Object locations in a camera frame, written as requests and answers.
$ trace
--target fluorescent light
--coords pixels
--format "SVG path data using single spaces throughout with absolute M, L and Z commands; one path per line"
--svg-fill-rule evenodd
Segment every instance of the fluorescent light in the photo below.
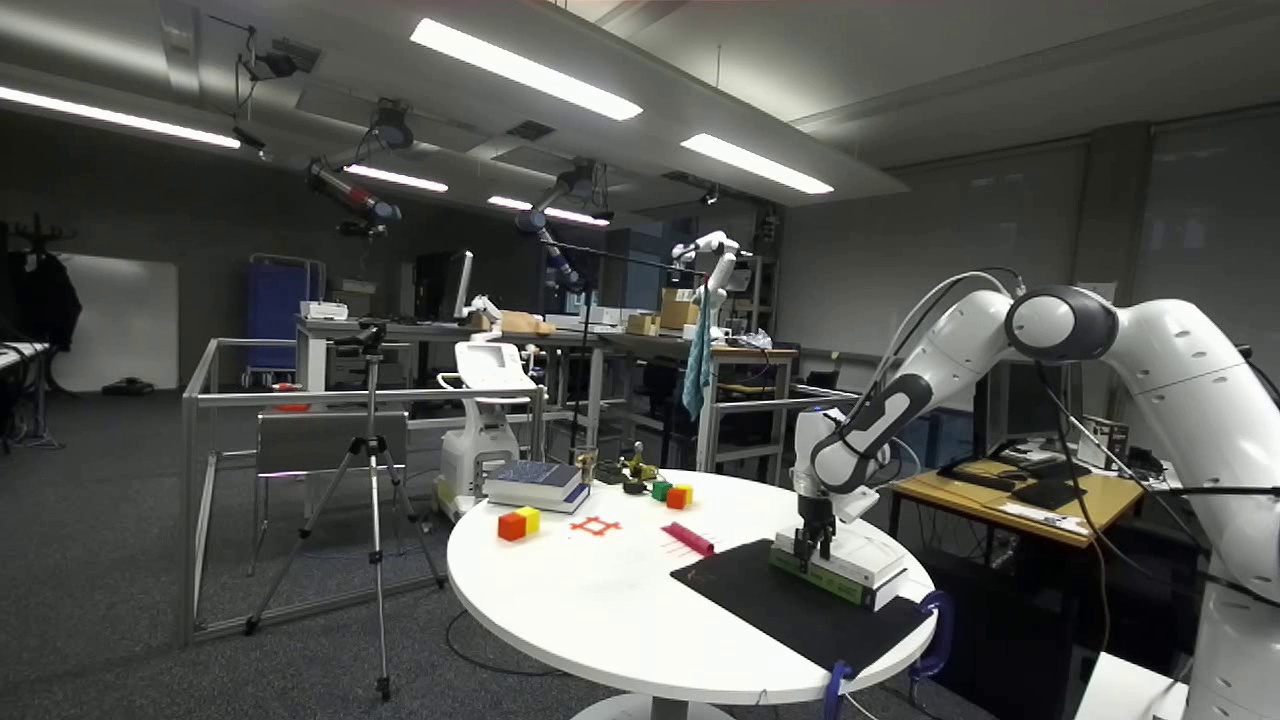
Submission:
M 492 209 L 512 209 L 512 211 L 529 211 L 529 201 L 516 195 L 489 195 Z M 565 222 L 590 222 L 590 226 L 607 226 L 607 220 L 587 215 L 587 211 L 573 211 L 573 209 L 544 209 L 547 215 L 565 220 Z
M 383 166 L 370 166 L 370 163 L 348 163 L 342 173 L 348 173 L 348 177 L 383 181 L 383 182 L 420 188 L 420 192 L 447 192 L 447 182 L 438 182 L 438 181 L 403 177 L 403 173 L 383 173 Z
M 830 192 L 830 182 L 822 182 L 817 177 L 802 177 L 802 173 L 795 173 L 795 166 L 788 166 L 778 159 L 756 155 L 756 151 L 747 151 L 738 145 L 725 145 L 720 134 L 706 134 L 706 133 L 688 134 L 685 147 L 702 151 L 702 155 L 711 155 L 720 163 L 756 173 L 764 181 L 788 182 L 788 188 L 795 188 L 802 195 L 826 195 Z
M 607 118 L 641 115 L 641 103 L 630 103 L 625 95 L 611 95 L 611 92 L 602 92 L 597 82 L 565 74 L 565 72 L 557 72 L 547 65 L 534 65 L 529 55 L 516 55 L 509 46 L 497 46 L 497 42 L 489 42 L 480 36 L 454 33 L 447 22 L 435 22 L 427 14 L 412 27 L 406 40 L 417 40 L 417 42 L 423 42 L 433 50 L 445 50 L 450 61 L 475 65 L 475 68 L 484 68 L 492 74 L 504 74 L 504 80 L 529 82 L 534 92 L 560 95 L 560 101 L 581 103 L 587 110 L 600 110 Z
M 19 92 L 19 88 L 5 88 L 5 82 L 0 82 L 0 101 L 43 109 L 43 110 L 60 110 L 60 115 L 85 115 L 85 118 L 97 118 L 97 122 L 120 122 L 120 128 L 141 128 L 141 133 L 156 133 L 156 134 L 174 134 L 174 141 L 193 141 L 193 145 L 239 147 L 237 134 L 184 128 L 184 122 L 165 122 L 165 118 L 110 110 L 110 109 L 92 109 L 92 103 L 70 103 L 70 101 L 60 101 L 60 95 Z

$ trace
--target tripod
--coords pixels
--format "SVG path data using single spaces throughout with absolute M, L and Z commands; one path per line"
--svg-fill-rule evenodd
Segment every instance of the tripod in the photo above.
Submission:
M 377 385 L 380 385 L 380 340 L 383 340 L 383 329 L 380 325 L 366 325 L 360 329 L 357 340 L 339 340 L 339 351 L 360 351 L 362 357 L 362 368 L 366 368 L 366 404 L 362 404 L 362 435 L 357 435 L 336 468 L 336 475 L 329 480 L 329 488 L 319 493 L 319 504 L 302 516 L 300 533 L 294 533 L 294 544 L 293 553 L 284 556 L 284 562 L 274 569 L 269 592 L 258 594 L 257 611 L 242 619 L 242 634 L 251 634 L 274 594 L 274 587 L 284 584 L 293 560 L 300 556 L 300 549 L 315 535 L 315 524 L 331 501 L 331 493 L 342 482 L 348 468 L 357 460 L 366 462 L 366 524 L 370 524 L 370 549 L 366 549 L 366 562 L 370 562 L 370 594 L 377 594 L 377 644 L 380 644 L 380 675 L 377 675 L 377 690 L 380 699 L 391 699 L 391 655 L 386 655 L 386 598 L 383 598 L 383 516 L 380 516 L 380 470 L 386 470 L 391 480 L 391 495 L 403 512 L 406 524 L 420 524 L 406 495 L 403 495 L 403 482 L 397 475 L 397 462 L 386 460 L 386 439 L 377 433 Z M 433 560 L 433 549 L 427 549 L 427 524 L 420 524 L 420 544 L 423 544 L 423 556 L 427 556 L 427 569 L 433 569 L 433 580 L 435 587 L 445 587 L 445 575 Z

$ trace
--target ceiling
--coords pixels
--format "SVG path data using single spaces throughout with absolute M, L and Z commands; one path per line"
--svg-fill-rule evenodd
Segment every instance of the ceiling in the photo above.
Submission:
M 420 14 L 642 110 L 617 122 L 417 46 Z M 220 133 L 239 118 L 293 166 L 352 155 L 397 101 L 417 145 L 370 163 L 447 181 L 459 202 L 541 195 L 597 159 L 607 173 L 574 202 L 680 202 L 692 177 L 799 209 L 900 192 L 892 166 L 939 155 L 1270 103 L 1276 36 L 1276 0 L 0 0 L 0 82 Z M 258 80 L 237 110 L 237 55 L 271 42 L 310 68 Z M 547 134 L 520 141 L 529 118 Z M 835 192 L 720 166 L 680 147 L 692 133 Z

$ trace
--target ceiling light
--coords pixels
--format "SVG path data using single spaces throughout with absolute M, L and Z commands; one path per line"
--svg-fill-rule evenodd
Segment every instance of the ceiling light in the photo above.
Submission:
M 184 128 L 184 122 L 165 122 L 165 118 L 110 110 L 110 109 L 92 109 L 92 103 L 70 103 L 70 101 L 60 101 L 60 95 L 19 92 L 19 88 L 5 88 L 5 82 L 0 82 L 0 101 L 24 103 L 24 109 L 60 110 L 60 115 L 78 115 L 78 118 L 97 118 L 97 122 L 120 122 L 120 128 L 141 128 L 141 133 L 156 133 L 156 134 L 174 134 L 174 141 L 193 141 L 193 145 L 239 147 L 237 134 Z
M 756 173 L 764 181 L 788 182 L 788 188 L 795 188 L 802 195 L 826 195 L 830 192 L 830 182 L 822 182 L 817 177 L 802 177 L 802 173 L 795 173 L 795 166 L 788 166 L 778 159 L 756 155 L 756 151 L 747 151 L 738 145 L 725 145 L 720 134 L 706 134 L 706 133 L 688 134 L 685 147 L 692 147 L 698 155 L 711 155 L 720 163 Z
M 625 95 L 611 95 L 611 92 L 602 92 L 597 82 L 565 74 L 565 72 L 557 72 L 547 65 L 534 65 L 529 55 L 516 55 L 509 46 L 497 46 L 497 42 L 489 42 L 480 36 L 454 33 L 447 22 L 435 22 L 427 14 L 412 27 L 406 40 L 417 40 L 417 42 L 423 42 L 433 50 L 445 50 L 450 61 L 475 65 L 475 68 L 484 68 L 492 74 L 504 74 L 504 80 L 529 82 L 534 92 L 560 95 L 560 101 L 581 103 L 587 110 L 600 110 L 607 118 L 641 115 L 641 103 L 630 103 Z
M 342 173 L 348 173 L 348 177 L 383 181 L 383 182 L 420 188 L 420 192 L 447 192 L 447 182 L 438 182 L 438 181 L 403 177 L 403 173 L 383 173 L 383 166 L 370 166 L 370 163 L 348 163 Z
M 516 195 L 489 195 L 492 209 L 512 209 L 512 211 L 529 211 L 529 201 Z M 568 209 L 544 209 L 547 215 L 565 220 L 565 222 L 590 222 L 590 226 L 607 226 L 607 220 L 587 215 L 587 211 L 568 211 Z

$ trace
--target round white table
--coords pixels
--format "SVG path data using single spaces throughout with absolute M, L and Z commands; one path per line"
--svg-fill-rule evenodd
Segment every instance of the round white table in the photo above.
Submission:
M 597 482 L 574 516 L 544 512 L 541 535 L 516 544 L 497 535 L 497 516 L 509 509 L 475 504 L 447 535 L 447 573 L 459 602 L 532 658 L 635 690 L 590 703 L 581 720 L 725 714 L 706 703 L 821 699 L 826 668 L 670 580 L 670 569 L 698 556 L 662 533 L 675 518 L 725 553 L 795 529 L 795 495 L 711 470 L 659 475 L 692 482 L 692 509 L 670 512 L 653 495 Z M 927 592 L 933 580 L 908 553 L 900 594 L 922 598 Z M 937 619 L 927 617 L 874 663 L 860 668 L 842 690 L 905 671 L 927 646 L 933 628 Z

